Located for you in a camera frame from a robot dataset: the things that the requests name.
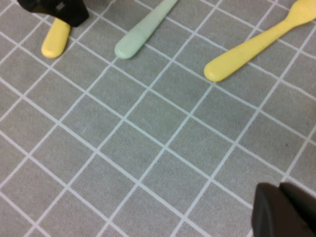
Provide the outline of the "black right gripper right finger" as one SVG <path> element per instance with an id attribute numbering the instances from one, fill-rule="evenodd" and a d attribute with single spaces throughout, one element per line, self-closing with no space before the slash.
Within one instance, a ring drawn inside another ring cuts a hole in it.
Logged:
<path id="1" fill-rule="evenodd" d="M 316 228 L 316 198 L 292 183 L 280 183 L 280 190 L 285 194 L 301 218 L 310 229 Z"/>

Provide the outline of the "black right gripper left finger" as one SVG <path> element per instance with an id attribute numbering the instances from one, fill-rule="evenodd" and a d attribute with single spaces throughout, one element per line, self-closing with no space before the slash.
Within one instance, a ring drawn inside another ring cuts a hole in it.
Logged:
<path id="1" fill-rule="evenodd" d="M 314 237 L 316 229 L 301 218 L 279 186 L 256 187 L 251 225 L 255 237 Z"/>

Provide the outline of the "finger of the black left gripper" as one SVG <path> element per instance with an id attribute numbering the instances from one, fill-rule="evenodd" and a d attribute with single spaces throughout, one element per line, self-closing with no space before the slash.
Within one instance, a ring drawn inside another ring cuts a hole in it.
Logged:
<path id="1" fill-rule="evenodd" d="M 71 27 L 78 27 L 89 18 L 82 0 L 17 0 L 19 5 L 31 13 L 42 13 L 58 18 Z"/>

